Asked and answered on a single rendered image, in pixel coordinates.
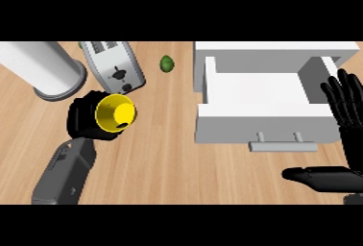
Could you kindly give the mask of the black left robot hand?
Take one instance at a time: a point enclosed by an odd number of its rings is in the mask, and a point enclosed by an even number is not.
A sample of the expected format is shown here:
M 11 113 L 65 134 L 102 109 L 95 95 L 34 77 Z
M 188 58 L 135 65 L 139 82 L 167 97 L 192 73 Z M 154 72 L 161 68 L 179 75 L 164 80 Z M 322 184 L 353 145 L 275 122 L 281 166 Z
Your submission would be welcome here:
M 83 98 L 76 98 L 68 110 L 67 131 L 73 138 L 85 137 L 114 140 L 121 132 L 110 133 L 96 124 L 95 111 L 101 100 L 110 96 L 105 91 L 92 90 Z

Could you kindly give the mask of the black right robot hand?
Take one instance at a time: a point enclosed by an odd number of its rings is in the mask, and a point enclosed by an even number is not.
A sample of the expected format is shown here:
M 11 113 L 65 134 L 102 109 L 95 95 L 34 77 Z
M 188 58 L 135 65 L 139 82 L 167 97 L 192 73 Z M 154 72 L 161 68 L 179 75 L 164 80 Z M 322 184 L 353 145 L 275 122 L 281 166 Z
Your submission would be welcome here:
M 282 178 L 318 192 L 363 193 L 363 85 L 341 68 L 321 88 L 340 126 L 347 166 L 287 168 Z

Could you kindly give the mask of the yellow cup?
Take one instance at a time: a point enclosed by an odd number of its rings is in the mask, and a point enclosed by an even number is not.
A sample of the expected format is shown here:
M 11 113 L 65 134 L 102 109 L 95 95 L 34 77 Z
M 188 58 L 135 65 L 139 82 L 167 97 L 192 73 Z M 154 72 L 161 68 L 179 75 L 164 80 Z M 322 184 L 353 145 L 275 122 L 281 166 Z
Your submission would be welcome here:
M 135 121 L 136 107 L 123 94 L 108 95 L 96 105 L 95 120 L 108 133 L 123 131 Z

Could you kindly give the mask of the white open drawer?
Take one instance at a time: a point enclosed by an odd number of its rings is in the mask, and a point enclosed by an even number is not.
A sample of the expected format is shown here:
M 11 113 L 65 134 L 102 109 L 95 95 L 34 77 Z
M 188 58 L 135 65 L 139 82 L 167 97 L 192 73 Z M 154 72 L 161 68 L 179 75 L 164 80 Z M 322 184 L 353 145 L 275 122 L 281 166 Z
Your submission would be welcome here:
M 197 142 L 245 143 L 253 152 L 315 152 L 341 140 L 321 84 L 337 74 L 328 57 L 293 73 L 220 73 L 206 59 Z

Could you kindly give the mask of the white cylindrical appliance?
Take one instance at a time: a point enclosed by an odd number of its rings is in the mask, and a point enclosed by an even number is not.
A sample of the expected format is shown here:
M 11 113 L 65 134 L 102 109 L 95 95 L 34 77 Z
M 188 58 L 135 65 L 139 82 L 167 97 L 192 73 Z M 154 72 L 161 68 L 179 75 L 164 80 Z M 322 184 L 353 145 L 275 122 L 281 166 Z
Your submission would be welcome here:
M 71 97 L 87 80 L 83 63 L 70 57 L 56 41 L 0 41 L 0 63 L 51 102 Z

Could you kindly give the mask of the silver toaster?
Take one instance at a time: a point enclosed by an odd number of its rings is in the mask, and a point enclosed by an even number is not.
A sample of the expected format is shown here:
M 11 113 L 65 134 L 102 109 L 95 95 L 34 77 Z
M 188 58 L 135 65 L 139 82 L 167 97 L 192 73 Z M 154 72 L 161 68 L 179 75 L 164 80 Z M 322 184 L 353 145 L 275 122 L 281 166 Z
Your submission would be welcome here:
M 92 74 L 108 93 L 129 94 L 145 86 L 145 75 L 126 41 L 82 41 L 80 45 Z

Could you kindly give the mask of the green round fruit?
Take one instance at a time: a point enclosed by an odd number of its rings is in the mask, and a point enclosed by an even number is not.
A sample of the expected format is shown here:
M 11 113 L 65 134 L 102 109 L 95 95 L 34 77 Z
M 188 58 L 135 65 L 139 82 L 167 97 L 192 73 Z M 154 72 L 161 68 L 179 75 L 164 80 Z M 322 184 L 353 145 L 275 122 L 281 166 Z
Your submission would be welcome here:
M 163 72 L 170 72 L 173 68 L 175 68 L 173 58 L 169 55 L 164 55 L 161 59 L 161 70 Z

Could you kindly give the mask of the white cabinet body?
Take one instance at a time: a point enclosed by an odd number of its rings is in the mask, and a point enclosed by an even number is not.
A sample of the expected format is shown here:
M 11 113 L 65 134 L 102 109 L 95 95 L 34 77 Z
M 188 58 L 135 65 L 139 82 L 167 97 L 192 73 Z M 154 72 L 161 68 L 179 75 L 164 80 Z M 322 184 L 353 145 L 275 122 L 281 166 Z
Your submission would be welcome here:
M 312 57 L 331 57 L 341 66 L 359 50 L 355 41 L 195 41 L 195 92 L 203 91 L 207 57 L 222 73 L 294 73 Z

